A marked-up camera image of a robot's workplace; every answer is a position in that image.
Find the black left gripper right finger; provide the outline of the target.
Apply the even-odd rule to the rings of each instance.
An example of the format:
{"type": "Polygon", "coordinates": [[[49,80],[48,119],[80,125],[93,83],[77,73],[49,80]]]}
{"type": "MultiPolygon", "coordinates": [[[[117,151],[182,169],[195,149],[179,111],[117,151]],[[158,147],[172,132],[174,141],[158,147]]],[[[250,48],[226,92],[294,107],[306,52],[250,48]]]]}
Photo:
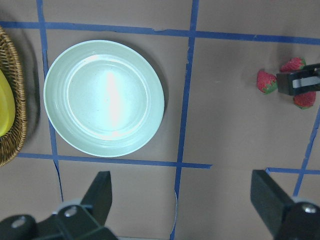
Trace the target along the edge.
{"type": "Polygon", "coordinates": [[[250,201],[271,234],[279,232],[295,204],[265,170],[259,169],[251,174],[250,201]]]}

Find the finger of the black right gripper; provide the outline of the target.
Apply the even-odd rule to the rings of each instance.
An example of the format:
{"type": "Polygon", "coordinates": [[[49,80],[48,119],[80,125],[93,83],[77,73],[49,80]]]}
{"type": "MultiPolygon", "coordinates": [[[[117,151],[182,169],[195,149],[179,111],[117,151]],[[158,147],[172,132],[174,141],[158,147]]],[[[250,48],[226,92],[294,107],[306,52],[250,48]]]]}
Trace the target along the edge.
{"type": "Polygon", "coordinates": [[[276,74],[277,91],[288,96],[320,91],[320,64],[306,65],[300,70],[276,74]]]}

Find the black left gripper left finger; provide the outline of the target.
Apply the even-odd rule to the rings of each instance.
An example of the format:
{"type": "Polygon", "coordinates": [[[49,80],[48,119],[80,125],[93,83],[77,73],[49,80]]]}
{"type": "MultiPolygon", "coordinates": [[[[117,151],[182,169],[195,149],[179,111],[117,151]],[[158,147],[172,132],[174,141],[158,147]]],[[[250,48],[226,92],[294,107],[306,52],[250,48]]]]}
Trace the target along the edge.
{"type": "Polygon", "coordinates": [[[107,221],[112,206],[112,181],[110,171],[99,171],[82,198],[84,206],[100,224],[107,221]]]}

